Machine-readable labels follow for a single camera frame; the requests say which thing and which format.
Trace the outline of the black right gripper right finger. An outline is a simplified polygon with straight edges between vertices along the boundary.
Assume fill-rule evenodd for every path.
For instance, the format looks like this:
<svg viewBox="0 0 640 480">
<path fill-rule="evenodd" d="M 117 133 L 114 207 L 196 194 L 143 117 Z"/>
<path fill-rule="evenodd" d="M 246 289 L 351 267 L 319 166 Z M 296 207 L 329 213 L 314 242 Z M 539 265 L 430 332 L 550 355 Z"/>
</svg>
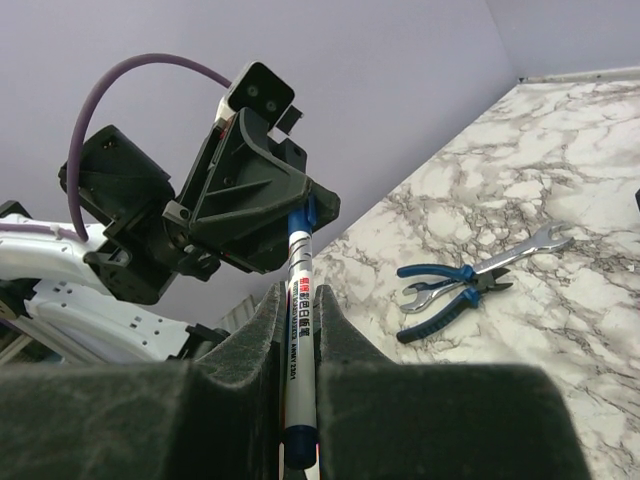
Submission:
<svg viewBox="0 0 640 480">
<path fill-rule="evenodd" d="M 522 364 L 398 364 L 316 293 L 325 479 L 587 479 L 559 389 Z"/>
</svg>

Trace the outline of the blue white whiteboard marker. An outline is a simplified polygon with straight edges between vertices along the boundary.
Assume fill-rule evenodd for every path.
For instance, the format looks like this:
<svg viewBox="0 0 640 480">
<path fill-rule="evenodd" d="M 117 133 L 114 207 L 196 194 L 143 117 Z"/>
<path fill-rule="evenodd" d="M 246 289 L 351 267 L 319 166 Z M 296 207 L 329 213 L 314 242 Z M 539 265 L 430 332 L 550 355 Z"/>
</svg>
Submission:
<svg viewBox="0 0 640 480">
<path fill-rule="evenodd" d="M 312 232 L 315 198 L 288 216 L 286 370 L 284 375 L 284 464 L 306 470 L 317 460 L 316 366 Z"/>
</svg>

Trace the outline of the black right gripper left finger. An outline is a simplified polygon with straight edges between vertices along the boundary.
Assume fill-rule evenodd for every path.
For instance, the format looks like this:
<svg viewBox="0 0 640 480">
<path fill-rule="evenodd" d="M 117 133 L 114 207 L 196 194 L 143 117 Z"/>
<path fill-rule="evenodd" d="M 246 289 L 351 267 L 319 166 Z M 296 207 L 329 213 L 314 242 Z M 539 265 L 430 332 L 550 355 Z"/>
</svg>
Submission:
<svg viewBox="0 0 640 480">
<path fill-rule="evenodd" d="M 281 323 L 274 285 L 197 362 L 1 371 L 5 479 L 275 479 Z"/>
</svg>

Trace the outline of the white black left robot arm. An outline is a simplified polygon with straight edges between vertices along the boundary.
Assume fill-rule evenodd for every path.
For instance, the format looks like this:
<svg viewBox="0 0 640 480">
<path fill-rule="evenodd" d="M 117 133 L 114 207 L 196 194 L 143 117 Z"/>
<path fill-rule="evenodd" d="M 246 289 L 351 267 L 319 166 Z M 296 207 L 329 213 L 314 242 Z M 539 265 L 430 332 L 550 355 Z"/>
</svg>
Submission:
<svg viewBox="0 0 640 480">
<path fill-rule="evenodd" d="M 83 146 L 80 204 L 86 240 L 1 208 L 1 318 L 72 364 L 194 359 L 222 329 L 154 315 L 177 276 L 207 281 L 222 264 L 269 273 L 289 259 L 290 214 L 314 229 L 339 215 L 339 196 L 305 172 L 305 151 L 269 136 L 244 108 L 217 120 L 181 191 L 114 126 Z"/>
</svg>

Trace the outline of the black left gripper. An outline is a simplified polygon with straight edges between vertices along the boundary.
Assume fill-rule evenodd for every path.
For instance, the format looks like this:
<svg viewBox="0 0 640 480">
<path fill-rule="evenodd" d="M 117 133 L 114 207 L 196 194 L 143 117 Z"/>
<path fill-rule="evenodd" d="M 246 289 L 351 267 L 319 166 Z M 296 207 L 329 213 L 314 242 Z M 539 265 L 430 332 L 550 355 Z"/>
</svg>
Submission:
<svg viewBox="0 0 640 480">
<path fill-rule="evenodd" d="M 307 153 L 268 133 L 269 124 L 243 108 L 218 120 L 177 199 L 179 216 L 197 247 L 245 272 L 279 270 L 288 257 L 287 218 L 302 203 L 302 228 L 316 232 L 340 213 L 339 195 L 305 179 Z"/>
</svg>

